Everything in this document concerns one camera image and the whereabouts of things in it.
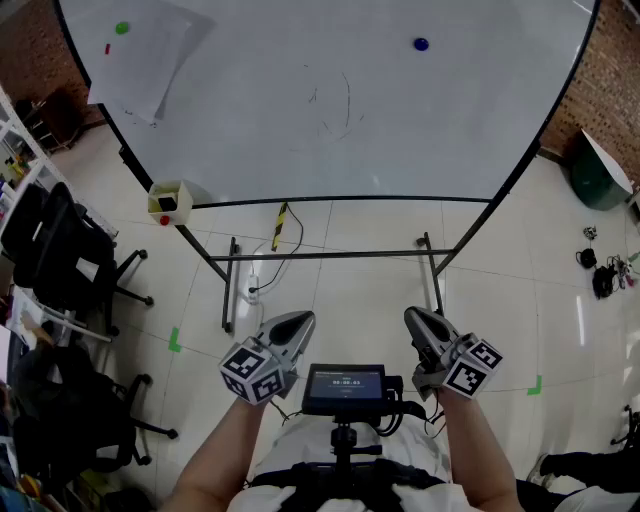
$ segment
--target whiteboard frame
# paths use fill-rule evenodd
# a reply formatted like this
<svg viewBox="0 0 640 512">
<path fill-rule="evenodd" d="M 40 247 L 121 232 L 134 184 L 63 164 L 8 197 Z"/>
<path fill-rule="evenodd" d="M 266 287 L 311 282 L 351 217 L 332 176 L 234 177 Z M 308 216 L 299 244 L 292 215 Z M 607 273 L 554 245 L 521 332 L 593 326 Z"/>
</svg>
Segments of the whiteboard frame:
<svg viewBox="0 0 640 512">
<path fill-rule="evenodd" d="M 82 59 L 78 54 L 78 51 L 73 42 L 73 38 L 69 32 L 69 28 L 67 26 L 64 13 L 62 11 L 62 6 L 60 5 L 60 0 L 54 0 L 54 9 L 56 12 L 56 16 L 60 23 L 60 28 L 62 29 L 62 33 L 64 39 L 71 51 L 73 59 L 78 66 L 80 74 L 82 75 L 87 87 L 91 86 L 91 79 L 84 67 Z M 418 238 L 416 240 L 418 246 L 425 245 L 427 249 L 421 250 L 412 250 L 412 251 L 366 251 L 366 252 L 334 252 L 334 253 L 292 253 L 292 254 L 250 254 L 250 255 L 240 255 L 238 254 L 239 246 L 235 243 L 235 237 L 231 237 L 231 244 L 229 248 L 228 256 L 211 256 L 207 253 L 206 249 L 202 247 L 202 245 L 196 240 L 193 234 L 187 229 L 186 226 L 176 226 L 176 229 L 182 234 L 182 236 L 187 240 L 187 242 L 200 254 L 200 256 L 207 262 L 207 264 L 220 276 L 220 278 L 225 282 L 225 292 L 224 292 L 224 304 L 223 304 L 223 313 L 222 313 L 222 328 L 227 332 L 233 332 L 233 326 L 230 321 L 228 321 L 228 312 L 229 312 L 229 295 L 231 288 L 231 275 L 233 271 L 233 262 L 236 261 L 257 261 L 257 260 L 294 260 L 294 259 L 343 259 L 343 258 L 376 258 L 376 257 L 398 257 L 398 256 L 428 256 L 429 263 L 432 270 L 432 277 L 434 281 L 434 287 L 436 292 L 436 300 L 438 309 L 436 312 L 440 314 L 444 314 L 442 300 L 440 296 L 440 286 L 438 283 L 438 275 L 451 263 L 451 261 L 462 251 L 462 249 L 469 243 L 469 241 L 473 238 L 473 236 L 480 230 L 480 228 L 484 225 L 484 223 L 491 217 L 493 212 L 498 208 L 500 203 L 505 199 L 505 197 L 509 194 L 513 186 L 520 179 L 524 171 L 527 169 L 531 161 L 535 158 L 536 154 L 540 149 L 540 136 L 542 132 L 546 129 L 547 125 L 551 121 L 551 118 L 555 114 L 558 109 L 560 102 L 564 98 L 573 77 L 575 76 L 576 70 L 582 61 L 582 57 L 589 43 L 589 39 L 591 38 L 591 34 L 593 33 L 593 29 L 595 27 L 596 20 L 598 18 L 598 13 L 600 12 L 601 0 L 594 0 L 593 10 L 591 12 L 591 18 L 589 19 L 589 23 L 587 25 L 587 29 L 584 34 L 584 38 L 582 40 L 582 44 L 578 49 L 576 57 L 574 59 L 573 65 L 569 71 L 566 81 L 564 85 L 560 89 L 558 93 L 558 97 L 556 98 L 551 110 L 545 117 L 540 129 L 536 133 L 533 141 L 522 155 L 522 158 L 516 164 L 509 177 L 506 179 L 504 184 L 500 187 L 498 192 L 491 199 L 479 199 L 479 198 L 469 198 L 469 197 L 449 197 L 449 196 L 403 196 L 403 195 L 366 195 L 366 196 L 314 196 L 314 197 L 284 197 L 284 198 L 271 198 L 271 199 L 254 199 L 254 200 L 245 200 L 245 201 L 229 201 L 229 202 L 218 202 L 218 203 L 207 203 L 207 204 L 198 204 L 194 205 L 193 209 L 203 209 L 203 208 L 218 208 L 224 206 L 236 206 L 236 205 L 248 205 L 248 204 L 263 204 L 263 203 L 280 203 L 280 202 L 305 202 L 305 201 L 357 201 L 357 200 L 423 200 L 423 201 L 457 201 L 457 202 L 470 202 L 470 203 L 486 203 L 486 208 L 480 213 L 476 221 L 469 227 L 467 232 L 462 236 L 462 238 L 458 241 L 458 243 L 452 249 L 432 249 L 431 244 L 429 243 L 428 233 L 424 233 L 424 236 Z M 114 135 L 118 139 L 118 141 L 122 144 L 122 148 L 120 149 L 120 156 L 122 157 L 124 163 L 129 167 L 133 175 L 136 177 L 138 182 L 144 187 L 144 189 L 148 192 L 153 185 L 153 180 L 144 169 L 140 161 L 137 159 L 126 139 L 118 129 L 118 126 L 114 122 L 113 118 L 109 114 L 107 108 L 104 104 L 100 103 L 98 105 L 102 115 L 104 116 L 106 122 L 109 124 L 111 129 L 113 130 Z M 434 256 L 444 255 L 445 259 L 438 265 L 435 265 Z M 217 262 L 226 261 L 227 262 L 227 270 L 226 272 L 218 265 Z"/>
</svg>

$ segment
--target sneaker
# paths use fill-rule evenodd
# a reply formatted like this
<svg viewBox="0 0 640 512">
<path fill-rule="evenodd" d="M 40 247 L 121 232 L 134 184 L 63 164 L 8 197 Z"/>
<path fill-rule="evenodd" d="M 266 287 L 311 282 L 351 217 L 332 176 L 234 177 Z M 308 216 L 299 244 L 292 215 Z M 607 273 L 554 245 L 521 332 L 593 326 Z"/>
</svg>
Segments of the sneaker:
<svg viewBox="0 0 640 512">
<path fill-rule="evenodd" d="M 540 457 L 538 457 L 535 466 L 533 466 L 533 469 L 529 472 L 529 476 L 527 477 L 527 482 L 539 485 L 540 487 L 544 487 L 545 489 L 551 487 L 551 484 L 556 479 L 556 476 L 553 473 L 549 473 L 548 475 L 540 474 L 540 468 L 542 467 L 544 459 L 547 458 L 547 455 L 549 454 L 543 453 L 542 455 L 540 455 Z"/>
</svg>

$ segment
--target green floor tape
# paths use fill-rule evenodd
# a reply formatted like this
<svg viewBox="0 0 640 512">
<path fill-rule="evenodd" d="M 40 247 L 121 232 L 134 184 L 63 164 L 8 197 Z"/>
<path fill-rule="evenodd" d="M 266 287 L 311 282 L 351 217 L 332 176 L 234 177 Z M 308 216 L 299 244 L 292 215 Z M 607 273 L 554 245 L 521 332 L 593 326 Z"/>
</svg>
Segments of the green floor tape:
<svg viewBox="0 0 640 512">
<path fill-rule="evenodd" d="M 542 391 L 542 375 L 538 375 L 538 381 L 536 383 L 536 387 L 529 388 L 527 390 L 527 395 L 539 395 L 540 391 Z"/>
<path fill-rule="evenodd" d="M 173 328 L 171 331 L 171 338 L 169 338 L 169 350 L 173 352 L 180 352 L 182 347 L 178 345 L 178 334 L 180 333 L 180 329 L 177 327 Z"/>
</svg>

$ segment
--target whiteboard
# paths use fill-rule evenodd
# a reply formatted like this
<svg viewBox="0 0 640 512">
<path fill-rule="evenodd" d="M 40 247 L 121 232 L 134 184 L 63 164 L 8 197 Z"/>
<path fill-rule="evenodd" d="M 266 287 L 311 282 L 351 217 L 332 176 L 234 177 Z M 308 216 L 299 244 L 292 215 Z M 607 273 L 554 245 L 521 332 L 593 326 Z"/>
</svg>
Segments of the whiteboard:
<svg viewBox="0 0 640 512">
<path fill-rule="evenodd" d="M 119 1 L 60 1 L 89 76 Z M 148 1 L 130 5 L 144 15 Z M 203 203 L 493 197 L 567 80 L 594 0 L 171 3 L 193 25 L 161 119 L 105 106 L 154 182 L 186 180 Z"/>
</svg>

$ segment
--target brick wall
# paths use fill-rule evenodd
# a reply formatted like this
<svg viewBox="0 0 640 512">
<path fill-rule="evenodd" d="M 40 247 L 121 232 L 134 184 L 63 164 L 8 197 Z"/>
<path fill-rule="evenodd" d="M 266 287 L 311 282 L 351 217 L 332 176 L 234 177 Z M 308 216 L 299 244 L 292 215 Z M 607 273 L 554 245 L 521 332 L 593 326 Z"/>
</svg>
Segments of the brick wall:
<svg viewBox="0 0 640 512">
<path fill-rule="evenodd" d="M 640 25 L 620 0 L 602 0 L 582 62 L 541 145 L 567 157 L 581 128 L 640 185 Z"/>
<path fill-rule="evenodd" d="M 0 25 L 0 83 L 15 103 L 43 100 L 63 87 L 83 124 L 101 121 L 87 105 L 88 90 L 67 47 L 53 0 L 30 0 Z"/>
</svg>

